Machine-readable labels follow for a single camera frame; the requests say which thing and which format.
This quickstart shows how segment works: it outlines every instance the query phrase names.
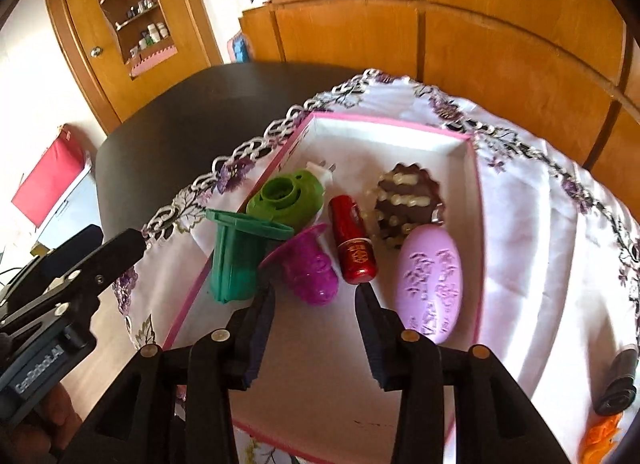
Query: finger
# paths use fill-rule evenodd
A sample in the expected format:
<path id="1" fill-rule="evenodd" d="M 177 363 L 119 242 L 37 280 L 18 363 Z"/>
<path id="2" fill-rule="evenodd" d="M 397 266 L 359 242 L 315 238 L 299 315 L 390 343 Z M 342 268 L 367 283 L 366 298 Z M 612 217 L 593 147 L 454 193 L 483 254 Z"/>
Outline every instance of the finger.
<path id="1" fill-rule="evenodd" d="M 25 463 L 37 462 L 51 449 L 51 439 L 40 428 L 30 424 L 19 424 L 9 434 L 15 451 Z"/>
<path id="2" fill-rule="evenodd" d="M 82 419 L 76 412 L 73 412 L 66 418 L 65 423 L 58 428 L 55 436 L 53 437 L 53 446 L 58 449 L 65 450 L 68 444 L 73 439 L 76 432 L 80 429 Z"/>
<path id="3" fill-rule="evenodd" d="M 65 387 L 58 383 L 40 401 L 43 415 L 56 426 L 62 426 L 66 418 L 74 412 L 71 397 Z"/>

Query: door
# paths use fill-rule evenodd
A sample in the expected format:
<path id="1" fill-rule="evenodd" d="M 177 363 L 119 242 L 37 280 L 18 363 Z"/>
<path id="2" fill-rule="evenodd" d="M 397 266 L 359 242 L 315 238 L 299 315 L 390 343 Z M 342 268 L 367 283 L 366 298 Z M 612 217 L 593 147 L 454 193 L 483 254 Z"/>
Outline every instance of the door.
<path id="1" fill-rule="evenodd" d="M 119 119 L 210 66 L 188 0 L 66 0 L 81 47 Z"/>

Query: floor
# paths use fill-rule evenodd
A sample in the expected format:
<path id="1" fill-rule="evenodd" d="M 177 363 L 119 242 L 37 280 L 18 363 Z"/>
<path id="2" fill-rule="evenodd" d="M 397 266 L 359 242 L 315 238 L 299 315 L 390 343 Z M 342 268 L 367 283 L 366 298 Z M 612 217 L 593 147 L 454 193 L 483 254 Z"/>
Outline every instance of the floor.
<path id="1" fill-rule="evenodd" d="M 92 318 L 91 331 L 98 346 L 62 381 L 82 418 L 136 353 L 111 286 L 100 294 L 100 308 Z"/>

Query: red tube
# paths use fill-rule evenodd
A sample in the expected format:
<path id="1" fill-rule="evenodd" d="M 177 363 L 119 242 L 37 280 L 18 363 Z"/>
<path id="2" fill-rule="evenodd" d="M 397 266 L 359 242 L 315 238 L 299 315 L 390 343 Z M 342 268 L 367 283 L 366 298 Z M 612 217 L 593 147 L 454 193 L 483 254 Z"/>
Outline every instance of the red tube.
<path id="1" fill-rule="evenodd" d="M 329 212 L 342 277 L 351 285 L 371 281 L 378 266 L 358 205 L 349 195 L 339 195 L 329 201 Z"/>

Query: tablecloth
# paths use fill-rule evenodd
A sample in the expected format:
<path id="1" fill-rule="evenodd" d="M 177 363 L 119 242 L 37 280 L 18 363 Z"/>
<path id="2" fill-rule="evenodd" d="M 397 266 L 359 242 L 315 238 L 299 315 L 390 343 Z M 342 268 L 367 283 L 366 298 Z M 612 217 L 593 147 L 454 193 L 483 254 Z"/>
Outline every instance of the tablecloth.
<path id="1" fill-rule="evenodd" d="M 216 228 L 203 220 L 204 210 L 238 209 L 311 110 L 393 117 L 474 137 L 486 253 L 479 342 L 517 379 L 571 462 L 579 462 L 580 441 L 593 422 L 592 396 L 601 392 L 615 355 L 638 341 L 638 223 L 545 140 L 409 77 L 366 70 L 286 117 L 274 115 L 269 130 L 279 134 L 266 133 L 216 158 L 212 173 L 160 209 L 143 230 L 145 256 L 113 286 L 132 342 L 166 347 L 177 334 L 171 332 L 177 317 L 195 321 L 182 305 L 200 288 L 214 248 Z M 244 433 L 236 439 L 242 462 L 293 462 Z M 454 448 L 450 440 L 445 462 L 454 462 Z"/>

